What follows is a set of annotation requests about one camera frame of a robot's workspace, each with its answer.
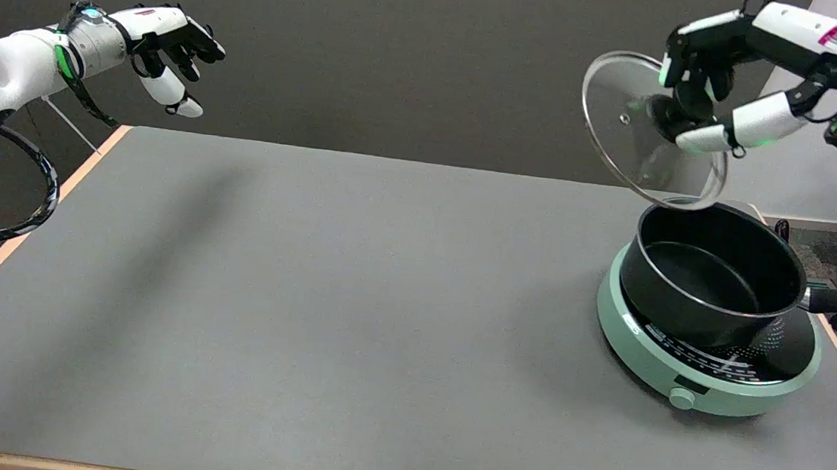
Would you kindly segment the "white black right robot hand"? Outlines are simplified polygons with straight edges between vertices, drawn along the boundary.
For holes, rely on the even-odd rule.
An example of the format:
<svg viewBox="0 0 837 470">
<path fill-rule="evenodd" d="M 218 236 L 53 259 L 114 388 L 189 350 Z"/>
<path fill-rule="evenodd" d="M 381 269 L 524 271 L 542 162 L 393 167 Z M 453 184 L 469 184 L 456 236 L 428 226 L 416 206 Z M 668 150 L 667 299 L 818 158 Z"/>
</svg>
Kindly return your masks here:
<svg viewBox="0 0 837 470">
<path fill-rule="evenodd" d="M 716 115 L 737 66 L 758 60 L 799 84 Z M 682 150 L 735 153 L 772 144 L 816 121 L 815 106 L 837 90 L 837 19 L 766 0 L 754 13 L 743 6 L 677 26 L 665 42 L 659 83 L 675 102 L 661 129 Z"/>
</svg>

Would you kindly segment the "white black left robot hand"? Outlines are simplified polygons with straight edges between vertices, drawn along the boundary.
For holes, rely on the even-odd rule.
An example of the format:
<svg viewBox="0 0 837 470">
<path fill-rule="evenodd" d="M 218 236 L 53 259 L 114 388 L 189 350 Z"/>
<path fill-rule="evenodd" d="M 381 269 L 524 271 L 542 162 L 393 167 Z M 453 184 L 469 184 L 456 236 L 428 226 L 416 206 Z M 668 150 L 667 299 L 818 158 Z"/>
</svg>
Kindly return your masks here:
<svg viewBox="0 0 837 470">
<path fill-rule="evenodd" d="M 209 26 L 186 15 L 177 6 L 130 10 L 132 68 L 143 89 L 172 116 L 199 118 L 202 105 L 186 89 L 185 80 L 201 78 L 197 62 L 214 64 L 226 59 L 226 49 Z"/>
</svg>

